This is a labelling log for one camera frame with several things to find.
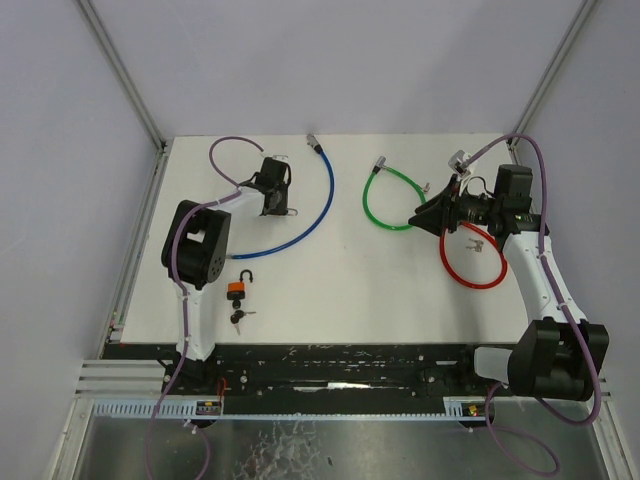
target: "hose connector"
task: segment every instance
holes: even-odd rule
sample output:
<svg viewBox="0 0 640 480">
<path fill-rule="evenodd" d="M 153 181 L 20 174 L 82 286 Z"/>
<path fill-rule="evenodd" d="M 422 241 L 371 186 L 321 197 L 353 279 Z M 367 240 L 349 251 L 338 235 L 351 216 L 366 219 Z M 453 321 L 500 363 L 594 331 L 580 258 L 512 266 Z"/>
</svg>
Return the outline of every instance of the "hose connector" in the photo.
<svg viewBox="0 0 640 480">
<path fill-rule="evenodd" d="M 318 155 L 320 155 L 323 152 L 322 146 L 320 145 L 320 142 L 318 142 L 318 140 L 316 139 L 315 135 L 312 135 L 312 134 L 307 135 L 307 145 L 313 148 L 313 150 Z"/>
<path fill-rule="evenodd" d="M 380 158 L 378 158 L 378 161 L 373 166 L 372 172 L 374 173 L 374 175 L 377 174 L 380 170 L 384 169 L 384 162 L 386 161 L 387 161 L 386 157 L 383 157 L 382 155 L 380 155 Z"/>
</svg>

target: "metal beam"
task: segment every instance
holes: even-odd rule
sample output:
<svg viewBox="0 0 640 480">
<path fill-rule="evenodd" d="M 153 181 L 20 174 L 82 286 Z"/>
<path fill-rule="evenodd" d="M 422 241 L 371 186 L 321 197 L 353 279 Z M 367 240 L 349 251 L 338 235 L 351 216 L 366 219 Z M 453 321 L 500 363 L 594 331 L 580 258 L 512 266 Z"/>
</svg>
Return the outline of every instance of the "metal beam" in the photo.
<svg viewBox="0 0 640 480">
<path fill-rule="evenodd" d="M 542 101 L 547 94 L 549 87 L 556 79 L 560 68 L 564 64 L 565 60 L 568 57 L 569 52 L 575 45 L 576 39 L 580 32 L 582 32 L 584 26 L 589 21 L 589 19 L 593 16 L 596 7 L 600 4 L 600 0 L 584 0 L 578 8 L 573 20 L 571 20 L 571 24 L 567 28 L 567 31 L 562 37 L 558 48 L 553 54 L 551 61 L 547 65 L 544 73 L 542 74 L 542 78 L 538 82 L 536 89 L 533 92 L 533 95 L 529 99 L 527 106 L 525 107 L 522 115 L 520 116 L 518 123 L 513 128 L 513 132 L 515 133 L 525 133 L 531 120 L 537 113 Z M 519 142 L 519 139 L 515 139 L 512 144 L 516 146 Z"/>
<path fill-rule="evenodd" d="M 74 3 L 77 5 L 82 18 L 84 18 L 87 27 L 93 34 L 98 46 L 107 59 L 107 63 L 111 67 L 118 83 L 131 103 L 131 106 L 138 115 L 140 122 L 147 131 L 151 142 L 158 151 L 161 151 L 166 143 L 164 136 L 158 129 L 156 122 L 142 101 L 142 97 L 140 97 L 138 89 L 131 80 L 131 76 L 129 75 L 127 68 L 124 66 L 116 47 L 111 41 L 111 37 L 109 36 L 104 23 L 100 20 L 100 16 L 93 6 L 93 3 L 91 0 L 74 0 Z"/>
</svg>

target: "metal frame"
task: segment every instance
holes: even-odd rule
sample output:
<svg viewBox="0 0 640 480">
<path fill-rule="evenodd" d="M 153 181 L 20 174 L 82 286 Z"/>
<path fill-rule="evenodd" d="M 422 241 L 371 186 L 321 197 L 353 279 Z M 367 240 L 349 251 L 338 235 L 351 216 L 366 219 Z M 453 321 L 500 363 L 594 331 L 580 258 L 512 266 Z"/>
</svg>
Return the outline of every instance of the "metal frame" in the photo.
<svg viewBox="0 0 640 480">
<path fill-rule="evenodd" d="M 160 186 L 162 184 L 167 159 L 171 146 L 158 129 L 153 117 L 145 106 L 144 101 L 131 80 L 131 77 L 123 64 L 104 23 L 101 21 L 91 0 L 74 0 L 79 8 L 87 26 L 94 35 L 98 45 L 105 55 L 112 71 L 123 88 L 125 95 L 130 101 L 134 111 L 140 118 L 151 142 L 158 149 L 156 164 L 153 174 L 146 187 L 144 200 L 136 221 L 135 232 L 129 245 L 125 264 L 123 266 L 118 281 L 117 292 L 113 298 L 112 314 L 107 319 L 105 329 L 100 338 L 98 358 L 101 355 L 105 342 L 118 341 L 121 335 L 119 319 L 126 316 L 129 300 L 139 267 L 140 256 L 144 249 L 146 237 L 155 210 Z M 536 112 L 540 108 L 550 86 L 557 77 L 562 65 L 568 57 L 575 41 L 583 31 L 588 20 L 592 17 L 600 0 L 584 0 L 580 5 L 576 15 L 569 25 L 564 37 L 558 45 L 551 61 L 545 69 L 536 89 L 529 99 L 520 119 L 514 127 L 514 132 L 522 133 L 527 130 Z M 512 158 L 519 162 L 517 141 L 509 145 Z M 71 407 L 69 419 L 65 426 L 60 440 L 59 449 L 52 459 L 49 478 L 70 479 L 75 473 L 78 459 L 80 458 L 84 438 L 88 431 L 91 415 L 98 414 L 122 415 L 122 416 L 147 416 L 149 414 L 148 405 L 157 398 L 163 380 L 164 369 L 153 361 L 113 361 L 113 360 L 91 360 L 85 361 L 78 383 L 76 398 Z M 604 392 L 603 407 L 598 421 L 594 424 L 594 430 L 598 439 L 598 444 L 602 452 L 610 478 L 615 479 L 635 479 L 638 477 L 636 467 L 629 455 L 629 449 L 624 438 L 618 434 L 619 422 L 615 413 L 612 398 L 609 394 L 606 380 L 601 380 Z M 173 418 L 178 411 L 178 416 L 182 412 L 190 412 L 194 401 L 212 399 L 212 397 L 167 397 L 169 408 L 162 412 L 162 416 Z M 447 414 L 441 420 L 460 420 L 455 402 L 465 399 L 447 399 L 451 403 L 447 407 Z M 513 399 L 499 399 L 500 401 L 511 401 Z M 322 417 L 322 419 L 357 419 L 363 420 L 372 418 L 375 420 L 397 420 L 396 416 L 333 416 Z M 416 417 L 414 420 L 425 420 Z"/>
</svg>

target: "wall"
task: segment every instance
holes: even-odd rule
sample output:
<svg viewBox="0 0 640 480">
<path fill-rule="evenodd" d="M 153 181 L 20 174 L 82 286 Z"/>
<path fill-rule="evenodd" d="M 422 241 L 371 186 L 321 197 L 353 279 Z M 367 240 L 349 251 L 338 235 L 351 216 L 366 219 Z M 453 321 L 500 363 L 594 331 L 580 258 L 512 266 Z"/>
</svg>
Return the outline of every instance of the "wall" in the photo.
<svg viewBox="0 0 640 480">
<path fill-rule="evenodd" d="M 0 18 L 0 465 L 41 478 L 154 152 L 73 2 Z"/>
<path fill-rule="evenodd" d="M 167 136 L 508 131 L 580 0 L 95 0 Z"/>
<path fill-rule="evenodd" d="M 549 226 L 557 261 L 589 319 L 609 329 L 606 376 L 636 453 L 638 18 L 637 1 L 602 2 L 529 132 L 547 163 Z M 537 168 L 529 147 L 522 151 L 524 163 Z"/>
</svg>

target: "red hose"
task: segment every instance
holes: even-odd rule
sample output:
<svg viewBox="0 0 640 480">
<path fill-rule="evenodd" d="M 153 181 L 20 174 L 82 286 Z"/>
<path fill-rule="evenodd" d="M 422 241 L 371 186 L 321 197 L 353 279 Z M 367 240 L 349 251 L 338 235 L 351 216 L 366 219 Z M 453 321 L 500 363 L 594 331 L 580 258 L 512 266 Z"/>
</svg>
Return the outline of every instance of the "red hose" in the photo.
<svg viewBox="0 0 640 480">
<path fill-rule="evenodd" d="M 449 272 L 449 275 L 451 275 L 456 282 L 468 288 L 473 288 L 476 290 L 488 290 L 490 288 L 495 287 L 496 285 L 500 285 L 500 283 L 502 283 L 502 280 L 504 280 L 504 277 L 507 276 L 509 265 L 507 264 L 507 260 L 504 258 L 504 255 L 502 255 L 502 252 L 500 252 L 498 243 L 487 232 L 485 232 L 484 230 L 480 230 L 478 227 L 476 227 L 475 225 L 472 225 L 471 223 L 462 222 L 460 225 L 462 225 L 463 227 L 473 232 L 476 232 L 478 235 L 486 239 L 491 245 L 493 245 L 493 248 L 495 248 L 496 251 L 500 254 L 500 262 L 502 263 L 502 270 L 500 271 L 500 275 L 498 275 L 498 278 L 496 278 L 493 282 L 489 282 L 489 283 L 472 283 L 462 278 L 453 270 L 453 268 L 451 268 L 451 265 L 449 264 L 449 260 L 447 260 L 447 253 L 444 248 L 444 237 L 446 235 L 446 231 L 440 237 L 440 258 L 442 259 L 442 264 L 444 265 L 444 268 L 447 270 L 447 272 Z"/>
</svg>

